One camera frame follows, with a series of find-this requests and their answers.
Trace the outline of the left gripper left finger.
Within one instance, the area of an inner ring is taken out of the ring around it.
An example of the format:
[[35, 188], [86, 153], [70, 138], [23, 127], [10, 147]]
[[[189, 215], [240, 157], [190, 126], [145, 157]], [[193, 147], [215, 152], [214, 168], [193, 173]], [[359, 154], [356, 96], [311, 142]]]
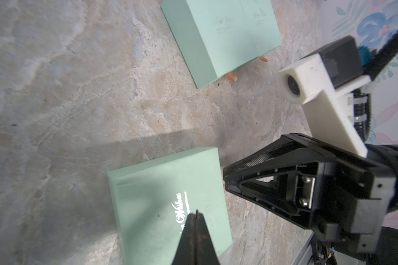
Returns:
[[189, 214], [172, 265], [196, 264], [196, 214]]

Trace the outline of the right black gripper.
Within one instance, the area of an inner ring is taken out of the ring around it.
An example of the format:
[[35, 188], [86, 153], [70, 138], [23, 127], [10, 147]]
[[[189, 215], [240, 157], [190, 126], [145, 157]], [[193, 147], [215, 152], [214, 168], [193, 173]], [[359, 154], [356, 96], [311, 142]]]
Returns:
[[[270, 183], [295, 181], [286, 193]], [[373, 252], [384, 217], [398, 210], [398, 145], [354, 155], [305, 134], [282, 135], [223, 169], [225, 189], [352, 252]], [[248, 181], [243, 184], [228, 181]]]

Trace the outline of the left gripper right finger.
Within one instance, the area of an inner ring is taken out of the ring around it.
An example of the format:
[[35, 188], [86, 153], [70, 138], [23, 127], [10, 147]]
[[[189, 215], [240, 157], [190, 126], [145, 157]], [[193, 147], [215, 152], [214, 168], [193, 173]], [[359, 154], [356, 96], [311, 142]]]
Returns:
[[196, 211], [195, 217], [195, 264], [219, 265], [219, 260], [214, 249], [205, 218]]

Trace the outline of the small green jewelry box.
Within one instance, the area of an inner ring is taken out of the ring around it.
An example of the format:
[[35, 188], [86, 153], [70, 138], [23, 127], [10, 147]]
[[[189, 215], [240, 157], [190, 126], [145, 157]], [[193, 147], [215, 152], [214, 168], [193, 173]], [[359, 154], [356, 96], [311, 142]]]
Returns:
[[187, 151], [108, 173], [123, 262], [172, 263], [188, 215], [200, 212], [217, 255], [232, 245], [216, 147]]

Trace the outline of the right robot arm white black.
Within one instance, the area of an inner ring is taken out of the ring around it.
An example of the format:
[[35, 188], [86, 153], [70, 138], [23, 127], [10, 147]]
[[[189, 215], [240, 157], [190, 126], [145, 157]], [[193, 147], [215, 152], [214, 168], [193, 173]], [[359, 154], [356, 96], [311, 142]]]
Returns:
[[369, 265], [398, 265], [398, 145], [366, 145], [364, 156], [304, 134], [288, 134], [223, 170], [226, 191], [314, 233], [313, 256], [329, 251]]

